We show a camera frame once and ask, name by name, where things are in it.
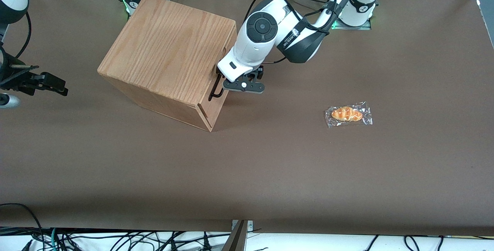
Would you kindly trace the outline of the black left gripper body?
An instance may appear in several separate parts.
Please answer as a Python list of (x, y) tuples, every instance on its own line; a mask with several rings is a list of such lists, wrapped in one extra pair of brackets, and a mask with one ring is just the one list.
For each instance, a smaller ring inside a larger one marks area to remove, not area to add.
[(258, 66), (258, 68), (253, 70), (252, 72), (242, 75), (241, 82), (257, 83), (258, 80), (262, 79), (263, 73), (264, 73), (264, 66)]

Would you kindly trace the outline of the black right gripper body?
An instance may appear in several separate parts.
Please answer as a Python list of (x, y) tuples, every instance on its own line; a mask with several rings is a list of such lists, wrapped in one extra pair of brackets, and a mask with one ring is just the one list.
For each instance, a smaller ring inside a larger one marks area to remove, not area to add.
[(40, 83), (34, 79), (37, 75), (31, 72), (37, 68), (39, 66), (18, 64), (1, 66), (1, 89), (6, 91), (13, 90), (33, 96), (36, 90), (42, 89)]

